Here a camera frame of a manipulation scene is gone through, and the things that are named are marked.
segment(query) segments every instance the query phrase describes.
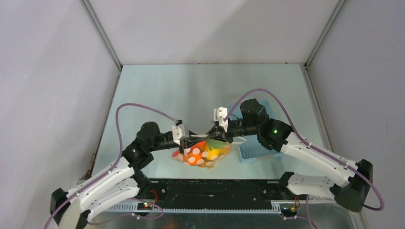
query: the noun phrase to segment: gray wall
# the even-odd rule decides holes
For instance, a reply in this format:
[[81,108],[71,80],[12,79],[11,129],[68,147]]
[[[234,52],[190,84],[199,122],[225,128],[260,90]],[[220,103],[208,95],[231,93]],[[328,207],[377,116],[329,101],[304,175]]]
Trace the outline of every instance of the gray wall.
[[1,1],[0,50],[0,228],[42,228],[89,167],[117,70],[78,0]]
[[92,0],[123,64],[306,61],[337,0]]
[[374,164],[371,228],[404,228],[405,2],[348,1],[310,73],[335,151]]

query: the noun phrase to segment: light blue table surface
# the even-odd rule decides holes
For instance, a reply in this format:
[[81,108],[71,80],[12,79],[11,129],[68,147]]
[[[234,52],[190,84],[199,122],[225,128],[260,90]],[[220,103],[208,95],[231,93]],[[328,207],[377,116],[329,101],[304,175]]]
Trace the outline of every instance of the light blue table surface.
[[[266,88],[285,105],[296,127],[306,138],[322,146],[320,131],[299,64],[168,64],[124,65],[100,142],[93,174],[118,156],[115,112],[123,103],[139,103],[182,119],[190,130],[205,133],[212,127],[213,109],[229,107],[247,91]],[[288,123],[276,101],[263,92],[248,98],[268,99],[275,119]],[[136,107],[121,109],[120,128],[124,148],[147,121],[171,130],[173,122],[154,112]],[[232,152],[212,169],[192,167],[174,161],[175,149],[153,152],[155,160],[143,169],[150,178],[279,179],[285,171],[323,176],[293,157],[258,160],[241,164]]]

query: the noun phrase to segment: metal frame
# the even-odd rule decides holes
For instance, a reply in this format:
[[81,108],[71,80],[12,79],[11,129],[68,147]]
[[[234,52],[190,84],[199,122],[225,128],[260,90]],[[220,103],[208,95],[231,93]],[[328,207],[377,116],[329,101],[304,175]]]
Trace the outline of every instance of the metal frame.
[[[122,65],[121,61],[119,60],[118,55],[115,52],[114,47],[111,44],[111,42],[110,42],[110,40],[109,40],[103,26],[101,25],[101,22],[100,22],[100,20],[99,20],[99,18],[97,16],[93,6],[91,5],[90,0],[80,0],[80,2],[82,3],[83,8],[85,9],[86,13],[88,14],[91,23],[93,24],[97,34],[100,36],[100,39],[101,39],[102,43],[104,44],[104,46],[107,49],[108,54],[110,55],[111,59],[113,60],[115,66],[117,67],[117,69],[119,71],[117,81],[116,81],[116,85],[115,85],[115,88],[114,88],[114,91],[112,93],[111,100],[110,100],[110,106],[109,106],[109,110],[110,110],[111,105],[112,105],[112,101],[114,99],[114,94],[115,94],[115,91],[117,89],[117,84],[118,84],[118,81],[119,81],[119,77],[120,77],[120,73],[121,73],[123,65]],[[324,112],[323,112],[323,110],[321,108],[320,101],[318,99],[318,96],[316,94],[316,90],[314,88],[314,84],[313,84],[312,79],[311,79],[311,75],[310,75],[310,72],[309,72],[309,66],[312,64],[318,50],[320,49],[323,42],[325,41],[327,35],[329,34],[329,32],[330,32],[332,26],[334,25],[337,17],[340,15],[340,13],[341,13],[343,7],[345,6],[346,2],[347,2],[347,0],[339,0],[338,1],[338,3],[336,4],[336,6],[335,6],[335,8],[333,10],[332,15],[329,17],[325,27],[323,28],[323,31],[320,34],[315,46],[312,48],[312,51],[309,54],[307,61],[305,63],[301,64],[302,74],[303,74],[303,77],[304,77],[305,84],[307,86],[308,93],[309,93],[310,98],[311,98],[312,108],[313,108],[313,110],[315,112],[317,123],[318,123],[319,129],[321,131],[321,138],[322,138],[323,144],[328,150],[330,150],[332,152],[333,152],[333,143],[332,143],[332,141],[330,139],[330,134],[329,134],[329,131],[328,131],[328,128],[327,128],[325,118],[324,118]],[[107,122],[107,118],[106,118],[106,121],[105,121],[104,126],[102,128],[102,132],[100,134],[100,137],[103,134],[106,122]],[[96,149],[95,153],[92,156],[92,161],[90,162],[91,168],[89,169],[89,171],[91,171],[92,168],[93,168],[97,150],[98,150],[98,146],[97,146],[97,149]],[[353,222],[353,225],[355,226],[355,228],[365,228],[365,229],[370,228],[370,226],[368,225],[368,221],[366,219],[364,211],[361,211],[360,214],[354,214],[354,215],[351,214],[351,219],[352,219],[352,222]]]
[[326,121],[324,118],[324,114],[316,94],[314,84],[312,82],[311,76],[309,74],[308,68],[305,64],[301,65],[302,75],[304,77],[305,85],[307,86],[307,90],[309,93],[309,97],[311,98],[312,109],[315,112],[316,121],[318,123],[318,128],[320,130],[320,136],[322,138],[323,145],[330,151],[333,151],[333,144],[330,139],[330,134],[326,125]]
[[104,28],[101,25],[100,19],[98,18],[96,12],[94,11],[93,6],[91,5],[89,0],[80,0],[80,2],[82,3],[83,8],[85,9],[87,15],[89,16],[91,23],[93,24],[96,32],[100,36],[101,42],[103,42],[104,46],[106,47],[108,54],[112,58],[115,66],[118,68],[118,71],[121,71],[122,63],[121,61],[119,61],[117,53],[115,52],[113,45],[108,39],[108,36],[104,31]]
[[335,23],[336,18],[339,16],[339,14],[340,14],[341,10],[343,9],[346,2],[347,2],[347,0],[339,0],[338,3],[336,4],[335,9],[332,12],[332,15],[329,17],[328,22],[326,23],[325,27],[323,28],[322,33],[320,34],[317,42],[315,43],[315,46],[312,48],[312,51],[309,54],[307,61],[305,62],[306,66],[311,65],[319,48],[323,44],[323,41],[325,40],[326,36],[330,32],[330,29],[332,28],[333,24]]

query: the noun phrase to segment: white polka dot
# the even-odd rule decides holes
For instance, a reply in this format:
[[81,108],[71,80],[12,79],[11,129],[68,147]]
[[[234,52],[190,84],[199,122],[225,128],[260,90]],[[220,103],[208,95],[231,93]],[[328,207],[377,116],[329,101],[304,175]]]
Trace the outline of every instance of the white polka dot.
[[190,163],[193,163],[194,161],[195,161],[195,157],[192,156],[192,157],[189,158]]
[[208,153],[207,151],[204,151],[202,154],[201,154],[201,156],[203,156],[203,157],[208,157],[210,155],[210,153]]
[[200,149],[199,148],[195,148],[192,150],[192,154],[197,155],[200,153]]

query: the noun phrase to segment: metal vent grill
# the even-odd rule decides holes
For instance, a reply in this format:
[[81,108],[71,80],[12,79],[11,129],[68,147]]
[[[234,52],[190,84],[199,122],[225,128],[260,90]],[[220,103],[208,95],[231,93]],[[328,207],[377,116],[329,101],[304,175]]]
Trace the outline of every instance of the metal vent grill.
[[[105,212],[149,212],[149,210],[138,210],[138,202],[121,202],[111,206]],[[272,203],[272,209],[177,209],[177,208],[164,208],[164,212],[171,213],[280,213],[280,204]]]

